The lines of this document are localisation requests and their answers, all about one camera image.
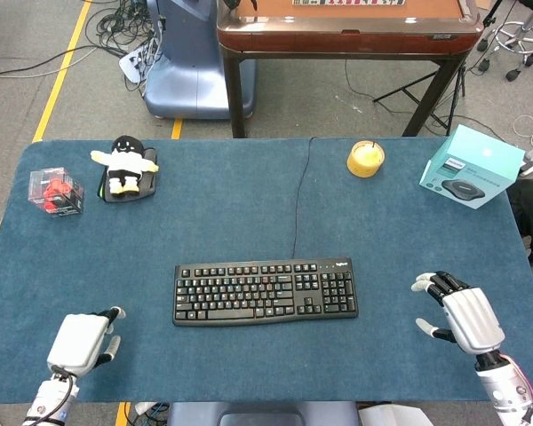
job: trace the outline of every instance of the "black and white plush toy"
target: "black and white plush toy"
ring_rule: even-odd
[[[114,196],[139,194],[143,171],[158,171],[158,166],[144,157],[144,146],[136,138],[121,136],[113,143],[111,154],[91,151],[91,158],[107,166],[109,192]]]

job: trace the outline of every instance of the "yellow candle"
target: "yellow candle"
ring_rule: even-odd
[[[359,178],[370,178],[385,160],[383,148],[369,140],[357,142],[347,157],[347,168]]]

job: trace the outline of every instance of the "blue tablecloth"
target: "blue tablecloth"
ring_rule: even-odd
[[[315,139],[298,203],[296,258],[350,256],[357,319],[255,327],[174,327],[176,264],[291,256],[307,139],[148,141],[155,196],[106,204],[89,152],[53,141],[22,155],[0,230],[0,402],[31,400],[64,316],[121,305],[116,360],[79,381],[86,401],[485,399],[474,358],[427,337],[438,304],[410,285],[445,270],[491,301],[503,351],[533,382],[533,278],[504,194],[478,210],[418,186],[442,138],[380,139],[371,179],[346,169],[353,139]],[[66,167],[84,213],[51,218],[28,202],[31,170]]]

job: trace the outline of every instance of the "floor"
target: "floor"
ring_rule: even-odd
[[[505,0],[497,14],[501,22],[512,0]],[[79,0],[0,0],[0,70],[28,67],[67,49],[77,19],[84,7]],[[91,4],[88,16],[106,7]],[[528,11],[516,5],[512,18],[521,20]],[[86,44],[84,34],[77,45]],[[73,61],[87,50],[77,51]],[[479,53],[473,51],[468,64]],[[62,58],[28,71],[39,74],[60,67]],[[492,131],[509,144],[530,149],[529,138],[517,136],[513,120],[522,114],[533,116],[533,67],[514,83],[505,80],[517,58],[499,54],[483,76],[466,75],[466,96],[460,99],[457,114],[473,117],[485,127],[464,117],[461,122],[487,133]],[[432,64],[417,62],[349,61],[347,72],[356,91],[373,96],[392,90],[434,70]],[[71,67],[60,90],[54,88],[56,75],[28,79],[0,79],[0,219],[10,190],[13,172],[21,151],[34,138],[114,139],[122,134],[136,138],[171,138],[173,121],[154,118],[137,92],[128,92],[117,60],[95,51]],[[38,129],[50,94],[59,96],[47,120]],[[422,93],[418,86],[416,93]],[[391,114],[372,105],[370,99],[353,93],[346,83],[343,60],[263,60],[259,62],[258,104],[247,122],[252,138],[320,136],[386,137],[401,135],[414,105],[403,95],[385,101],[400,113]],[[437,114],[446,114],[449,103]],[[429,121],[429,130],[441,132]],[[517,122],[517,131],[532,133],[529,119]],[[230,138],[228,122],[186,120],[182,138]],[[436,426],[497,424],[487,403],[414,403],[421,406]],[[3,426],[20,424],[27,405],[0,406]],[[107,425],[115,422],[118,404],[76,404],[70,424]]]

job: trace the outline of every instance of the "keyboard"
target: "keyboard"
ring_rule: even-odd
[[[347,257],[221,264],[175,270],[177,326],[239,326],[358,315]]]

